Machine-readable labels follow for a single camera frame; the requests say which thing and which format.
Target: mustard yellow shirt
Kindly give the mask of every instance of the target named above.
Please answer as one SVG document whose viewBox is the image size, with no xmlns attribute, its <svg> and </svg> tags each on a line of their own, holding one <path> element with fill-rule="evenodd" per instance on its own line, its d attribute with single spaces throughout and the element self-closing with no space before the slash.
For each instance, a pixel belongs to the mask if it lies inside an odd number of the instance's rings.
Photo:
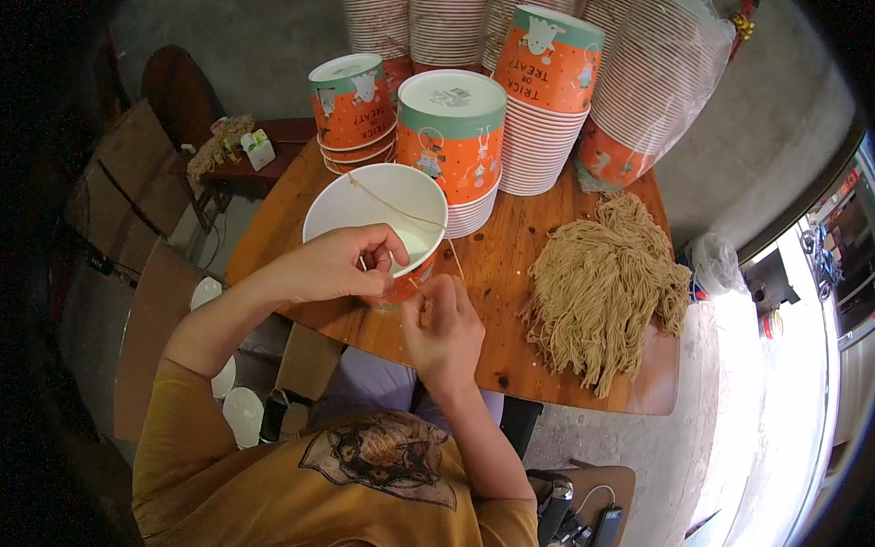
<svg viewBox="0 0 875 547">
<path fill-rule="evenodd" d="M 158 373 L 134 462 L 147 545 L 537 545 L 523 501 L 474 500 L 455 441 L 406 412 L 239 450 L 210 382 Z"/>
</svg>

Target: concrete wall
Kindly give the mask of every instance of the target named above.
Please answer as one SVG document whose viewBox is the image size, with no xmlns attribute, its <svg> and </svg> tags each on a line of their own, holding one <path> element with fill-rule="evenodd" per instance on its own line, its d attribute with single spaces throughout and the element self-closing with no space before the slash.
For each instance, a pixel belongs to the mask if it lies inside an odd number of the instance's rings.
<svg viewBox="0 0 875 547">
<path fill-rule="evenodd" d="M 707 231 L 737 247 L 750 241 L 811 184 L 850 126 L 852 99 L 790 0 L 762 3 L 754 21 L 702 114 L 655 167 L 675 245 Z M 177 44 L 229 114 L 256 118 L 311 116 L 307 74 L 349 53 L 340 0 L 129 0 L 113 32 L 133 98 L 149 55 Z"/>
<path fill-rule="evenodd" d="M 672 241 L 749 242 L 797 198 L 851 125 L 837 68 L 790 0 L 763 2 L 754 34 L 655 172 Z"/>
<path fill-rule="evenodd" d="M 307 74 L 350 53 L 341 0 L 128 0 L 112 26 L 122 80 L 140 97 L 146 60 L 184 47 L 230 116 L 312 116 Z"/>
</svg>

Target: lavender pants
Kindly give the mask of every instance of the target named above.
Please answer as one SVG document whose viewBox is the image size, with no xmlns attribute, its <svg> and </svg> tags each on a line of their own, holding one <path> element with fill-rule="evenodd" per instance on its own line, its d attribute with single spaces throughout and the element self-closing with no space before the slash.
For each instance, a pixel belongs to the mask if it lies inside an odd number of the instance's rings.
<svg viewBox="0 0 875 547">
<path fill-rule="evenodd" d="M 307 429 L 317 430 L 334 420 L 375 410 L 408 412 L 416 378 L 417 372 L 413 368 L 348 347 L 341 355 L 325 393 L 310 410 Z M 489 415 L 500 424 L 504 394 L 481 389 L 480 396 Z M 452 435 L 450 425 L 430 395 L 423 397 L 414 414 Z"/>
</svg>

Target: stack of paper bowls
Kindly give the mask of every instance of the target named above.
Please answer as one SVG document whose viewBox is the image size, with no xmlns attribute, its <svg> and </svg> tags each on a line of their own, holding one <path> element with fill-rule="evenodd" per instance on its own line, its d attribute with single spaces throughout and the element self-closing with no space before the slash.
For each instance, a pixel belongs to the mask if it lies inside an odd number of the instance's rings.
<svg viewBox="0 0 875 547">
<path fill-rule="evenodd" d="M 382 57 L 394 100 L 401 84 L 413 75 L 407 0 L 344 0 L 343 8 L 350 48 Z"/>
<path fill-rule="evenodd" d="M 555 185 L 589 115 L 604 42 L 580 19 L 517 6 L 493 76 L 508 105 L 500 190 L 530 196 Z"/>
<path fill-rule="evenodd" d="M 489 220 L 501 179 L 508 96 L 496 82 L 464 70 L 434 70 L 398 90 L 398 159 L 435 179 L 449 207 L 447 237 Z"/>
<path fill-rule="evenodd" d="M 578 170 L 587 190 L 626 186 L 698 116 L 729 58 L 732 24 L 702 4 L 641 0 L 599 77 Z"/>
<path fill-rule="evenodd" d="M 583 0 L 528 0 L 527 2 L 524 0 L 489 0 L 486 8 L 486 24 L 483 27 L 483 53 L 480 55 L 480 64 L 490 74 L 495 70 L 517 4 L 539 6 L 561 11 L 567 15 L 577 15 L 580 13 L 582 3 Z"/>
<path fill-rule="evenodd" d="M 353 53 L 310 72 L 310 97 L 325 166 L 342 174 L 395 156 L 395 110 L 382 59 Z"/>
<path fill-rule="evenodd" d="M 611 51 L 613 41 L 617 38 L 617 32 L 620 31 L 620 25 L 626 20 L 632 3 L 633 0 L 611 0 L 611 2 L 593 0 L 584 6 L 584 12 L 580 18 L 605 31 L 605 57 Z"/>
<path fill-rule="evenodd" d="M 410 56 L 430 67 L 477 61 L 487 0 L 410 0 Z"/>
</svg>

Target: person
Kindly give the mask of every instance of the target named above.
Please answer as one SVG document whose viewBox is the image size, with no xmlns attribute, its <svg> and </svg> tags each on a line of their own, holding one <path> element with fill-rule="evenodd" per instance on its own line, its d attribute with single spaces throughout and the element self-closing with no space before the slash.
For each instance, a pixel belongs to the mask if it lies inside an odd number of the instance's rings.
<svg viewBox="0 0 875 547">
<path fill-rule="evenodd" d="M 486 330 L 457 277 L 435 276 L 402 304 L 415 371 L 348 348 L 298 438 L 239 450 L 213 400 L 210 379 L 271 312 L 379 296 L 392 256 L 410 263 L 388 225 L 333 230 L 179 323 L 134 461 L 146 544 L 537 544 L 535 494 L 487 408 L 501 396 L 474 383 Z M 408 412 L 417 376 L 430 419 Z"/>
</svg>

